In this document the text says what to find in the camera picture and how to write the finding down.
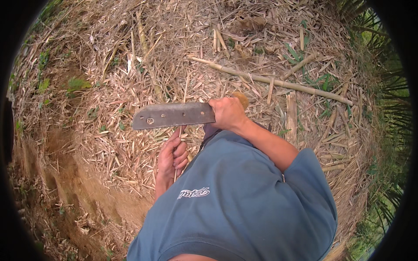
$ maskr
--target cleaver blade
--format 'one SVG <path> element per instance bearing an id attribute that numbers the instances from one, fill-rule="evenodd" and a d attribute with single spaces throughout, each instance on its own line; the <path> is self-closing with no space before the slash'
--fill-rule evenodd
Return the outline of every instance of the cleaver blade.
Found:
<path id="1" fill-rule="evenodd" d="M 209 103 L 163 103 L 142 107 L 133 116 L 134 130 L 215 122 Z"/>

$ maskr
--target left hand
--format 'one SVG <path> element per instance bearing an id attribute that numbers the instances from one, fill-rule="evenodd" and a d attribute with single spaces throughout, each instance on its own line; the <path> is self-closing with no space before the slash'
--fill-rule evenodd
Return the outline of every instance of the left hand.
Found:
<path id="1" fill-rule="evenodd" d="M 174 181 L 174 174 L 177 169 L 177 176 L 181 174 L 186 167 L 189 152 L 186 150 L 187 144 L 178 137 L 180 129 L 183 131 L 186 126 L 176 129 L 173 135 L 163 144 L 158 155 L 158 173 L 157 179 L 170 182 Z"/>

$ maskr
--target wooden handle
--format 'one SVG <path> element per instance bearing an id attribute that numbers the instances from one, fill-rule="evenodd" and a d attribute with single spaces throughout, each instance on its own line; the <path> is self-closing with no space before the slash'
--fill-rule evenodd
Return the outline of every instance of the wooden handle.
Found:
<path id="1" fill-rule="evenodd" d="M 244 107 L 244 110 L 247 109 L 249 102 L 248 98 L 243 93 L 236 91 L 231 94 L 231 97 L 238 98 L 242 104 L 242 107 Z"/>

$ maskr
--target thin bamboo stick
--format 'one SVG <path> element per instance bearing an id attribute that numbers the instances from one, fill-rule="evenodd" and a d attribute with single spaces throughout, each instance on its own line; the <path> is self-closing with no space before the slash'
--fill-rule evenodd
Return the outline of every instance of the thin bamboo stick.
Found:
<path id="1" fill-rule="evenodd" d="M 228 67 L 224 67 L 222 65 L 213 63 L 213 62 L 208 61 L 208 60 L 199 59 L 199 58 L 190 57 L 190 56 L 187 57 L 187 59 L 192 60 L 192 61 L 201 62 L 201 63 L 206 63 L 206 64 L 209 65 L 209 67 L 211 67 L 213 69 L 222 71 L 224 73 L 229 73 L 229 74 L 232 74 L 232 75 L 236 75 L 236 76 L 241 76 L 244 79 L 251 80 L 251 78 L 252 78 L 253 81 L 260 81 L 260 82 L 264 82 L 264 83 L 267 83 L 267 84 L 270 83 L 270 78 L 268 78 L 268 77 L 263 77 L 263 76 L 259 76 L 259 75 L 252 75 L 251 78 L 250 78 L 248 73 L 245 73 L 245 72 L 242 72 L 242 71 L 237 71 L 237 70 L 234 70 L 234 69 L 231 69 L 231 68 L 228 68 Z M 341 97 L 339 95 L 335 95 L 335 94 L 327 92 L 327 91 L 322 91 L 322 90 L 318 90 L 318 89 L 314 89 L 314 88 L 309 88 L 309 87 L 302 86 L 302 85 L 299 85 L 299 84 L 293 84 L 293 83 L 280 81 L 280 80 L 276 80 L 276 79 L 274 80 L 274 85 L 281 86 L 281 87 L 288 88 L 288 89 L 297 90 L 297 91 L 306 92 L 306 93 L 312 94 L 312 95 L 323 96 L 323 97 L 334 99 L 336 101 L 339 101 L 339 102 L 348 104 L 350 106 L 353 106 L 353 102 L 350 101 L 349 99 Z"/>

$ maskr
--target right hand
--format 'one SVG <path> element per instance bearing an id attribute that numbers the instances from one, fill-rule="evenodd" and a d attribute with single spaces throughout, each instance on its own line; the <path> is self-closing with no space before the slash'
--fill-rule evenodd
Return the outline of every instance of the right hand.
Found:
<path id="1" fill-rule="evenodd" d="M 210 99 L 209 105 L 215 112 L 216 122 L 211 123 L 215 128 L 236 132 L 249 120 L 238 98 Z"/>

